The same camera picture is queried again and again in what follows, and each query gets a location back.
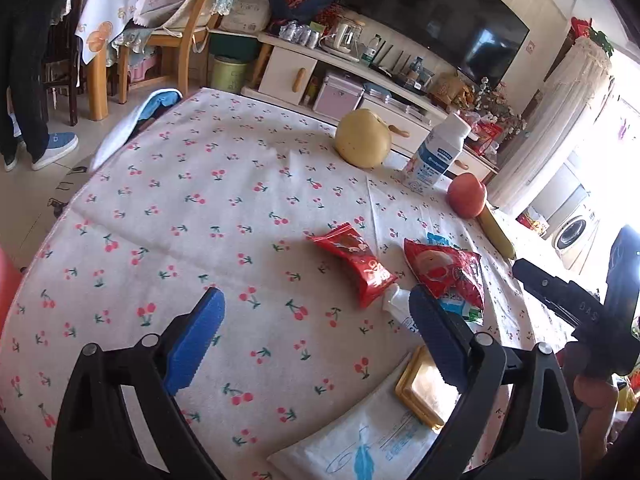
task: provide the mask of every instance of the television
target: television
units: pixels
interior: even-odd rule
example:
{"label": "television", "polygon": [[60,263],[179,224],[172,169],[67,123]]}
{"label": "television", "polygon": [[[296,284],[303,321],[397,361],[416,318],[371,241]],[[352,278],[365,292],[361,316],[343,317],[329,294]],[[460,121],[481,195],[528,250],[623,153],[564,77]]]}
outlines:
{"label": "television", "polygon": [[437,54],[476,83],[498,84],[529,29],[502,0],[341,0]]}

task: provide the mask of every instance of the green trash can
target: green trash can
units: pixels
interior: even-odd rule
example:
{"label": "green trash can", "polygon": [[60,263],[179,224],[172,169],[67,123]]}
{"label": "green trash can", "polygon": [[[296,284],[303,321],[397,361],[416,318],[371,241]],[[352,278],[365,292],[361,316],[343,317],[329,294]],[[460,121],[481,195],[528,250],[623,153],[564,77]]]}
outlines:
{"label": "green trash can", "polygon": [[247,62],[232,57],[214,56],[209,87],[231,94],[239,94],[244,84],[247,65]]}

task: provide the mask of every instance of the red apple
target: red apple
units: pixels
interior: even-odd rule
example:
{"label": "red apple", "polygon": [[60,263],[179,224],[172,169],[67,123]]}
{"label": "red apple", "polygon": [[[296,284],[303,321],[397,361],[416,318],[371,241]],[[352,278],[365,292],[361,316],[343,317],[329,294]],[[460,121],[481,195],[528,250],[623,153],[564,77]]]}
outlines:
{"label": "red apple", "polygon": [[447,202],[463,219],[475,218],[486,201],[486,187],[473,173],[463,173],[453,179],[447,189]]}

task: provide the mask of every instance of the wooden chair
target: wooden chair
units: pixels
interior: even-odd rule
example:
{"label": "wooden chair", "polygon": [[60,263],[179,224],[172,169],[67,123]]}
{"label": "wooden chair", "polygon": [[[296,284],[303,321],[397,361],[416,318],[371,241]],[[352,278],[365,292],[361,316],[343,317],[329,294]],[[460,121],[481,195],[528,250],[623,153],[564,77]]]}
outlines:
{"label": "wooden chair", "polygon": [[[191,41],[195,41],[196,43],[207,41],[209,37],[209,33],[207,32],[206,27],[197,27],[198,18],[204,4],[207,0],[195,0],[193,7],[191,8],[191,13],[189,16],[189,20],[187,21],[186,27],[184,29],[179,29],[177,32],[181,32],[181,36],[178,38],[176,36],[171,36],[167,34],[164,30],[155,30],[149,41],[147,43],[148,46],[159,46],[163,50],[166,48],[177,48],[178,49],[178,61],[177,61],[177,71],[178,71],[178,90],[182,93],[183,96],[187,95],[188,92],[188,83],[189,83],[189,56],[191,53]],[[166,62],[168,56],[165,52],[162,53],[162,68],[163,71],[165,67],[169,65]],[[118,101],[120,104],[124,104],[127,102],[127,73],[129,72],[129,48],[125,46],[120,47],[119,55],[118,55]],[[140,86],[146,86],[152,84],[153,82],[160,82],[162,80],[169,79],[168,75],[161,75],[159,77],[153,79],[146,79],[139,83],[133,83],[130,85],[130,88],[138,88]]]}
{"label": "wooden chair", "polygon": [[[66,87],[69,97],[70,126],[76,126],[78,123],[77,100],[81,40],[76,36],[76,28],[78,28],[81,10],[82,0],[72,0],[71,10],[68,15],[57,25],[49,27],[47,49],[42,59],[42,87],[45,91],[45,98],[43,99],[44,117],[48,116],[46,91],[49,88]],[[61,61],[66,61],[67,63],[67,74],[49,81],[47,78],[47,65]]]}

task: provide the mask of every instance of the tile floor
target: tile floor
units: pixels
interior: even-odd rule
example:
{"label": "tile floor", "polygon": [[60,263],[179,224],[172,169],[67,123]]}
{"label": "tile floor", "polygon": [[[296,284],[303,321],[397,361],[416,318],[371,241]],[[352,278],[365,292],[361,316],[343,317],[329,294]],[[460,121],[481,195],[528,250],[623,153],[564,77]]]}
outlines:
{"label": "tile floor", "polygon": [[57,109],[49,106],[49,131],[75,132],[79,139],[78,148],[40,171],[31,170],[31,157],[24,151],[18,154],[18,166],[11,173],[0,168],[0,246],[18,268],[29,265],[47,235],[36,221],[46,211],[51,192],[69,169],[93,153],[114,125],[154,89],[141,88],[130,92],[124,105],[110,98],[109,115],[99,122],[87,118],[89,105],[86,94],[80,95],[78,124],[73,128],[68,125],[67,98],[60,96]]}

